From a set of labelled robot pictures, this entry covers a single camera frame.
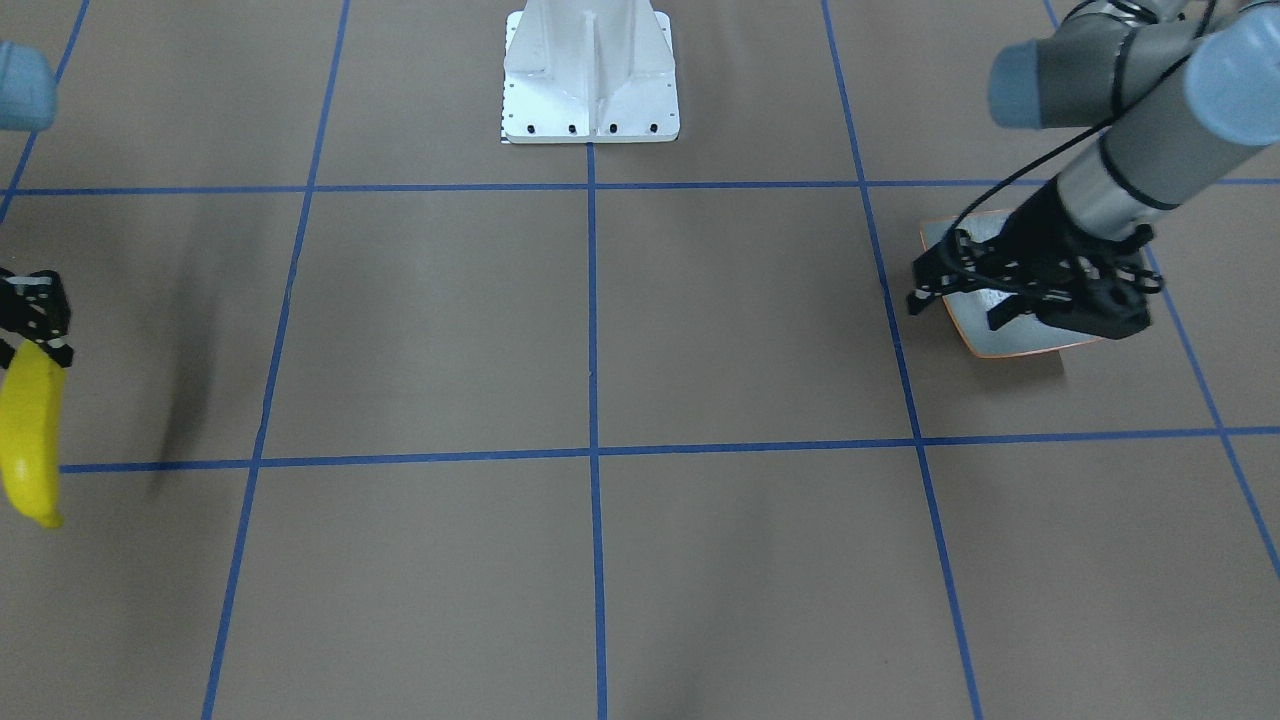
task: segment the light blue joint cap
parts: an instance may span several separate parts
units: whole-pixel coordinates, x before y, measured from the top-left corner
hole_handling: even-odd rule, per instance
[[[1039,61],[1036,41],[1010,45],[1000,51],[991,67],[991,85],[987,86],[987,106],[991,119],[1006,128],[1044,127],[1039,106]]]
[[[58,114],[58,83],[35,47],[0,42],[0,129],[42,131]]]
[[[1187,104],[1228,142],[1280,142],[1280,6],[1263,5],[1213,33],[1187,63]]]

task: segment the black cable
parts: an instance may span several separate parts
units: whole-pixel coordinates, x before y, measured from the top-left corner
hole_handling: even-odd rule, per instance
[[[1083,10],[1084,8],[1087,8],[1087,6],[1089,6],[1089,5],[1094,4],[1094,3],[1097,3],[1097,0],[1080,0],[1079,5],[1071,8],[1070,12],[1068,12],[1065,15],[1062,15],[1062,20],[1059,24],[1062,24],[1066,20],[1071,19],[1073,17],[1075,17],[1076,13],[1079,13],[1080,10]]]
[[[1112,122],[1114,122],[1112,118],[1107,118],[1107,119],[1102,120],[1101,123],[1091,127],[1089,129],[1082,132],[1080,135],[1073,137],[1071,140],[1068,140],[1062,145],[1059,145],[1053,150],[1050,150],[1048,152],[1041,155],[1036,160],[1032,160],[1027,165],[1023,165],[1014,174],[1009,176],[1007,178],[1005,178],[1005,179],[1000,181],[998,183],[996,183],[995,186],[992,186],[989,190],[987,190],[986,192],[983,192],[982,196],[979,196],[977,200],[974,200],[973,202],[970,202],[969,206],[964,209],[964,211],[960,213],[960,215],[955,219],[955,222],[951,223],[951,227],[947,228],[947,232],[945,232],[942,234],[942,242],[947,242],[947,238],[950,238],[956,232],[956,229],[960,228],[960,223],[963,223],[965,220],[965,218],[969,217],[970,213],[973,213],[974,210],[977,210],[979,205],[982,205],[983,202],[986,202],[986,201],[991,200],[992,197],[995,197],[997,192],[1000,192],[1001,190],[1005,190],[1006,187],[1014,184],[1015,182],[1018,182],[1027,173],[1034,170],[1036,168],[1043,165],[1044,163],[1048,163],[1053,158],[1057,158],[1062,152],[1066,152],[1068,150],[1070,150],[1070,149],[1075,147],[1076,145],[1084,142],[1085,140],[1088,140],[1093,135],[1101,132],[1103,128],[1106,128],[1107,126],[1110,126]],[[974,281],[974,282],[983,283],[984,287],[991,287],[993,290],[998,290],[998,291],[1002,291],[1002,292],[1009,292],[1009,293],[1012,293],[1012,295],[1029,295],[1032,297],[1036,297],[1037,300],[1048,300],[1050,299],[1048,293],[1046,293],[1046,292],[1038,292],[1038,291],[1034,291],[1034,290],[1032,290],[1029,287],[1005,283],[1005,282],[997,281],[995,278],[988,278],[986,275],[980,275],[978,273],[974,273],[974,272],[966,269],[964,265],[961,265],[955,258],[952,258],[950,255],[950,252],[947,252],[947,250],[948,249],[946,246],[943,246],[943,252],[941,254],[941,256],[942,256],[942,264],[945,264],[948,270],[954,272],[957,275],[969,278],[970,281]]]
[[[1201,17],[1201,24],[1196,28],[1196,35],[1192,36],[1192,40],[1204,37],[1204,31],[1208,29],[1208,23],[1213,19],[1213,10],[1216,9],[1217,0],[1208,0],[1208,4],[1204,6],[1204,14]]]

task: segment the blue grid line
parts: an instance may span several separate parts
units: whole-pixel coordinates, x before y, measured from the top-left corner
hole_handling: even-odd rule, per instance
[[[1280,436],[1280,425],[1249,425],[1225,428],[1229,436]],[[1144,439],[1176,439],[1217,437],[1217,428],[1170,428],[1152,430],[1102,430],[1078,433],[1025,433],[991,436],[924,436],[920,442],[929,447],[974,445],[1041,445],[1059,442],[1114,442]],[[750,452],[796,452],[827,450],[877,450],[915,447],[915,438],[818,439],[777,442],[726,442],[690,445],[620,445],[600,446],[600,457],[635,457],[644,455],[726,455]],[[590,457],[590,447],[553,447],[539,450],[474,450],[457,452],[402,452],[389,455],[320,455],[262,457],[261,468],[328,468],[360,465],[425,465],[434,462],[484,462],[509,460],[548,460],[557,457]],[[64,474],[95,473],[154,473],[180,470],[244,470],[250,459],[229,460],[175,460],[154,462],[87,462],[63,465]]]
[[[517,192],[517,191],[586,190],[581,182],[488,182],[457,184],[317,184],[316,192]]]
[[[480,450],[472,452],[404,452],[396,455],[334,455],[320,457],[264,457],[262,468],[338,468],[349,465],[421,465],[431,462],[484,462],[499,460],[549,460],[586,457],[585,447],[552,450]]]
[[[14,190],[14,196],[64,197],[96,195],[265,195],[307,191],[305,184],[246,184],[207,187],[32,187]]]
[[[159,462],[86,462],[63,465],[64,475],[84,475],[91,473],[164,473],[173,470],[247,470],[248,460],[173,460]]]
[[[1222,178],[1216,184],[1280,184],[1280,178]]]
[[[1125,441],[1125,439],[1171,439],[1189,437],[1217,437],[1216,428],[1176,428],[1167,430],[1102,430],[1079,433],[1027,433],[1007,436],[955,436],[955,437],[927,437],[924,445],[931,447],[946,447],[957,445],[1027,445],[1050,442],[1100,442],[1100,441]]]
[[[1057,29],[1057,10],[1053,9],[1053,3],[1050,0],[1042,0],[1044,3],[1044,12],[1048,13],[1048,22],[1053,23],[1053,29]]]
[[[1164,274],[1160,270],[1160,263],[1156,259],[1156,252],[1147,246],[1146,249],[1147,261],[1151,263],[1151,269],[1156,273]],[[1230,433],[1226,425],[1222,423],[1222,415],[1219,413],[1217,402],[1213,400],[1213,393],[1210,391],[1208,380],[1204,377],[1204,372],[1201,368],[1199,357],[1196,355],[1196,348],[1192,346],[1190,334],[1187,333],[1187,327],[1183,324],[1183,318],[1178,313],[1178,306],[1174,305],[1174,296],[1170,293],[1169,288],[1165,288],[1165,306],[1169,309],[1169,315],[1174,320],[1174,328],[1178,331],[1178,338],[1183,343],[1183,350],[1187,351],[1187,360],[1190,363],[1192,372],[1196,374],[1196,382],[1199,384],[1201,393],[1204,396],[1204,405],[1208,407],[1210,416],[1213,418],[1213,427],[1217,429],[1219,439],[1222,442],[1222,450],[1226,452],[1226,459],[1231,464],[1231,471],[1235,474],[1235,482],[1240,487],[1240,493],[1244,495],[1244,502],[1249,507],[1249,514],[1253,515],[1253,524],[1257,527],[1258,536],[1262,538],[1262,546],[1266,548],[1267,557],[1271,559],[1271,569],[1275,571],[1276,578],[1280,578],[1280,553],[1276,552],[1275,541],[1271,537],[1271,530],[1267,528],[1266,520],[1262,518],[1262,511],[1258,509],[1258,501],[1253,496],[1253,488],[1249,487],[1249,480],[1244,475],[1244,468],[1240,466],[1240,460],[1235,455],[1235,446],[1231,445]]]
[[[72,61],[72,51],[76,50],[76,41],[79,40],[81,28],[84,27],[84,15],[88,13],[90,0],[81,0],[79,12],[76,13],[76,22],[72,23],[70,36],[67,38],[67,47],[63,50],[63,58],[58,61],[58,70],[54,72],[54,82],[61,85],[63,74],[67,73],[67,65]],[[18,190],[18,183],[22,182],[22,174],[27,172],[27,161],[31,160],[31,152],[36,149],[36,138],[40,136],[38,132],[31,133],[27,137],[27,145],[22,149],[22,158],[18,159],[18,167],[13,170],[13,177],[9,178],[9,187],[5,188],[4,200],[0,200],[0,223],[9,217],[9,206],[13,205],[14,191]]]
[[[954,178],[954,179],[896,179],[896,181],[867,181],[864,184],[868,187],[992,187],[998,184],[1000,179],[984,179],[984,178]],[[1044,184],[1046,179],[1036,178],[1020,178],[1010,183],[1012,187],[1039,187]]]
[[[858,181],[687,181],[687,182],[602,182],[598,190],[780,190],[814,187],[858,187]]]
[[[794,442],[739,442],[707,445],[628,445],[602,447],[605,457],[636,455],[712,455],[727,452],[795,452],[799,450],[872,450],[878,447],[915,447],[914,438],[829,439]]]
[[[595,715],[609,717],[609,675],[604,621],[604,527],[600,502],[599,304],[595,252],[595,145],[586,145],[588,416],[591,461],[591,557],[595,579]]]
[[[920,466],[920,480],[924,484],[924,498],[929,506],[929,520],[933,525],[933,539],[938,550],[938,564],[942,569],[942,580],[946,585],[947,602],[951,607],[951,624],[956,635],[956,646],[960,652],[960,662],[964,667],[965,685],[969,691],[969,705],[973,710],[974,720],[982,720],[982,700],[978,694],[978,680],[974,675],[973,661],[969,653],[969,641],[964,629],[964,615],[960,611],[960,598],[956,593],[955,575],[951,570],[951,556],[947,551],[947,539],[942,529],[942,515],[938,511],[937,496],[933,492],[933,477],[929,473],[929,460],[924,450],[920,433],[920,419],[915,410],[915,398],[911,393],[911,377],[906,368],[906,356],[902,351],[902,337],[897,327],[897,316],[893,311],[893,296],[888,283],[888,274],[884,269],[884,256],[881,252],[879,232],[876,227],[876,213],[872,206],[870,192],[867,188],[867,173],[863,169],[863,156],[858,145],[858,131],[854,124],[854,113],[849,102],[849,91],[845,85],[845,72],[840,61],[840,49],[836,44],[836,29],[831,19],[831,5],[828,0],[822,0],[823,22],[827,26],[827,44],[831,46],[831,63],[836,72],[836,85],[840,88],[840,102],[845,113],[845,127],[849,131],[849,147],[854,156],[854,168],[858,172],[858,181],[861,183],[863,210],[867,215],[867,231],[870,234],[872,252],[876,256],[876,273],[879,277],[881,292],[884,301],[884,315],[888,320],[890,334],[893,340],[893,355],[897,359],[899,379],[902,384],[902,398],[906,404],[906,414],[911,421],[911,438],[915,445],[915,457]]]
[[[338,65],[342,61],[342,45],[347,35],[347,17],[351,0],[342,0],[342,13],[338,17],[337,37],[333,44],[333,58],[329,61],[329,81],[325,86],[324,102],[320,106],[320,122],[316,127],[315,146],[311,152],[311,169],[307,173],[307,191],[302,197],[302,210],[298,214],[298,229],[293,238],[293,254],[289,258],[289,273],[284,282],[284,299],[280,302],[280,315],[275,329],[275,343],[271,348],[271,364],[268,368],[266,387],[262,392],[262,419],[253,441],[253,456],[250,460],[248,478],[244,482],[244,500],[241,505],[239,524],[236,530],[236,546],[232,551],[230,570],[227,577],[227,592],[223,596],[223,611],[218,621],[218,638],[214,642],[212,661],[209,667],[209,684],[205,688],[205,702],[201,720],[211,720],[214,703],[218,698],[218,682],[221,676],[223,657],[227,651],[227,635],[230,630],[232,610],[236,605],[236,589],[239,584],[241,562],[244,559],[244,541],[248,536],[250,516],[253,511],[253,495],[257,489],[259,470],[262,466],[262,448],[266,445],[266,432],[271,421],[271,402],[275,397],[275,382],[280,370],[280,356],[284,352],[284,337],[289,327],[289,310],[293,283],[298,275],[298,259],[307,234],[307,220],[311,214],[311,199],[315,192],[316,173],[320,168],[320,154],[324,151],[324,135],[329,123],[329,108],[333,104],[333,90],[338,82]]]
[[[1226,428],[1229,436],[1280,436],[1280,425],[1256,425],[1252,428]]]

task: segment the floor tile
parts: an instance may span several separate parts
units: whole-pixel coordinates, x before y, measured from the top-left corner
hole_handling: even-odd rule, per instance
[[[969,717],[911,450],[607,457],[609,716]]]
[[[268,455],[588,443],[585,192],[323,193]]]
[[[909,437],[858,191],[599,197],[605,445]]]
[[[987,109],[996,54],[1052,33],[1041,3],[969,4],[957,14],[837,0],[832,19],[870,179],[998,179],[1078,132],[1001,128]],[[1064,161],[1032,177],[1052,177]]]
[[[588,480],[585,460],[264,470],[218,717],[593,717]]]
[[[1280,424],[1276,187],[1213,187],[1169,215],[1152,243],[1229,425]]]
[[[305,183],[338,12],[92,4],[23,187]]]
[[[1271,533],[1271,542],[1280,542],[1280,436],[1233,437],[1231,447]]]
[[[0,506],[0,716],[197,716],[243,492],[243,470],[64,475],[58,530]]]
[[[1212,418],[1164,302],[1123,341],[1011,360],[974,357],[941,304],[906,313],[919,225],[957,214],[982,188],[874,188],[872,201],[925,436],[1206,428]],[[1014,188],[992,208],[1016,208]]]
[[[929,461],[987,717],[1280,705],[1280,583],[1217,438]]]
[[[524,3],[353,3],[320,182],[585,182],[581,145],[503,145],[507,15]]]
[[[3,263],[72,306],[64,462],[248,457],[300,196],[19,197]]]
[[[602,146],[602,182],[855,177],[818,3],[653,5],[671,15],[680,138]]]

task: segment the banana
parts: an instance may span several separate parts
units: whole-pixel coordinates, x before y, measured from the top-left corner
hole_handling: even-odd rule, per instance
[[[58,512],[58,418],[67,370],[23,341],[0,386],[0,475],[9,502],[45,528]]]

